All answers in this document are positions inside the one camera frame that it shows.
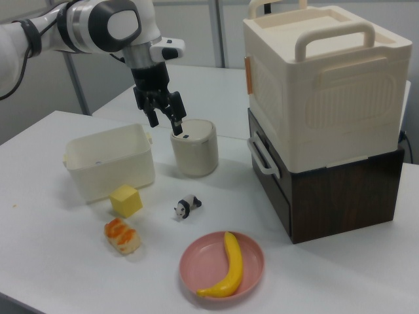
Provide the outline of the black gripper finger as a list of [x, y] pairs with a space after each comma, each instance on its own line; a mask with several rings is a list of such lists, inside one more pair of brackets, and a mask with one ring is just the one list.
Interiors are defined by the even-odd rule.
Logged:
[[134, 96], [138, 109], [145, 113], [150, 127], [158, 126], [158, 117], [155, 112], [160, 100], [158, 90], [142, 90], [134, 86]]
[[182, 119], [187, 115], [181, 94], [162, 92], [159, 96], [158, 108], [171, 122], [173, 134], [181, 134], [183, 132]]

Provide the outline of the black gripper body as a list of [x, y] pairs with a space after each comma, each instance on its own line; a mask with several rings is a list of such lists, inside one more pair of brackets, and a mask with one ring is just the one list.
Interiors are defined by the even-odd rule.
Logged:
[[131, 72], [137, 91], [168, 93], [170, 78], [164, 62], [146, 68], [131, 69]]

